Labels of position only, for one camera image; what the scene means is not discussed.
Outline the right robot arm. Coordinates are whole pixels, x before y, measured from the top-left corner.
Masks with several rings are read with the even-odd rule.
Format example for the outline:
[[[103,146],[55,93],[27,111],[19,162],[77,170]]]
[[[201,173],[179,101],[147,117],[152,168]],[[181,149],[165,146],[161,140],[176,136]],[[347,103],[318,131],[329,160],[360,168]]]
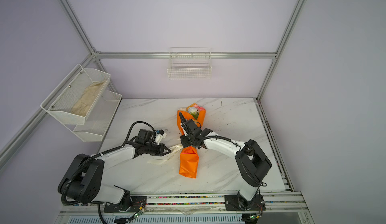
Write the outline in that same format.
[[[181,142],[184,147],[205,148],[234,158],[244,183],[238,191],[238,200],[251,203],[264,185],[263,179],[272,167],[268,156],[260,145],[250,139],[247,142],[220,136],[211,129],[202,129],[194,119],[186,119],[179,113],[180,126],[183,130]]]

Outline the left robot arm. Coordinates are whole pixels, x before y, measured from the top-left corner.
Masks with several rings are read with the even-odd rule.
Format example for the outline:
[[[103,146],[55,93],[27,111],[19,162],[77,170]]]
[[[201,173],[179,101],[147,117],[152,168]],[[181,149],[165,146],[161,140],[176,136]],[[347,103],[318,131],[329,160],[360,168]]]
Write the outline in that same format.
[[[60,184],[63,205],[74,204],[117,204],[128,209],[132,203],[130,191],[103,183],[103,174],[110,168],[143,154],[162,157],[171,150],[161,141],[167,136],[163,130],[139,130],[137,136],[125,140],[123,145],[90,156],[77,155]]]

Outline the white fake rose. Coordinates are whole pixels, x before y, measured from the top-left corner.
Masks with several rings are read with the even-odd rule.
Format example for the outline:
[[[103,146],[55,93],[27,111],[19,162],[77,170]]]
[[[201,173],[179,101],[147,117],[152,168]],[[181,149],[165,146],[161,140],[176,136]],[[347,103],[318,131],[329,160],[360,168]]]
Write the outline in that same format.
[[[188,113],[194,118],[194,119],[198,119],[199,117],[199,114],[200,114],[200,110],[196,107],[189,107],[188,108]]]

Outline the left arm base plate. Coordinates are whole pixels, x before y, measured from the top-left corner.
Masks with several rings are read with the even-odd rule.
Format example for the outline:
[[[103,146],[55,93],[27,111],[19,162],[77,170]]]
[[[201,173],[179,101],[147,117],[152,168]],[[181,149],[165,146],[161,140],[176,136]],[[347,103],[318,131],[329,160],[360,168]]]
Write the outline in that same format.
[[[108,202],[104,207],[104,213],[136,213],[144,209],[146,203],[146,196],[126,196],[118,204]]]

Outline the pink fake rose spray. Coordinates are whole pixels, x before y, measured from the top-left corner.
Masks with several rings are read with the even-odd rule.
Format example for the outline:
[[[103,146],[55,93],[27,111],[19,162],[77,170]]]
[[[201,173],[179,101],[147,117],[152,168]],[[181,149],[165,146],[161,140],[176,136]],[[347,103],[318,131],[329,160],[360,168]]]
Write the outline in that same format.
[[[198,104],[195,104],[193,107],[196,108],[198,111],[206,110],[204,107],[201,107]]]

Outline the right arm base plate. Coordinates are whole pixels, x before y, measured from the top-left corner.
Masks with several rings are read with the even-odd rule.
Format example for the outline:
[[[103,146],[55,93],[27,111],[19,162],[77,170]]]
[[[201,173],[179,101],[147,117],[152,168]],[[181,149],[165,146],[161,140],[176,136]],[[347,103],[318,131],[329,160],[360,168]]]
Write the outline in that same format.
[[[225,195],[226,211],[265,211],[265,201],[261,194],[256,194],[252,200],[246,200],[241,195]]]

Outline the orange wrapping paper sheet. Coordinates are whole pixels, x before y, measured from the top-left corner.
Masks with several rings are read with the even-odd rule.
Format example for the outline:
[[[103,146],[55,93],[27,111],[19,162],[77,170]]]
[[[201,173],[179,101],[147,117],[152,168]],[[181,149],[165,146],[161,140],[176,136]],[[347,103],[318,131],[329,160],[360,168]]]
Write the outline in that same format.
[[[177,113],[177,124],[178,128],[181,132],[181,136],[183,134],[183,129],[181,127],[181,121],[180,121],[180,112],[183,114],[183,116],[189,120],[192,119],[197,123],[197,126],[201,126],[204,124],[205,116],[206,116],[206,110],[200,111],[198,119],[194,119],[189,113],[188,108],[180,108]],[[193,178],[195,179],[197,176],[197,169],[199,164],[199,155],[197,152],[197,149],[194,147],[187,147],[183,148],[182,152],[180,153],[180,170],[179,174],[187,177],[187,178]]]

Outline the white string ribbon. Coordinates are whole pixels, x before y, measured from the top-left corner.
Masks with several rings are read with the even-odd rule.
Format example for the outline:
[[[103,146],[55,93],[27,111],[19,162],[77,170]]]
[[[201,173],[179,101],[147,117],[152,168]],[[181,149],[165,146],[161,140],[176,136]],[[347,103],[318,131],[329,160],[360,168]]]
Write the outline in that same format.
[[[163,157],[157,157],[155,159],[151,159],[147,161],[148,164],[152,165],[162,165],[174,158],[180,151],[183,149],[182,144],[174,145],[169,148],[171,150],[170,153],[166,154]]]

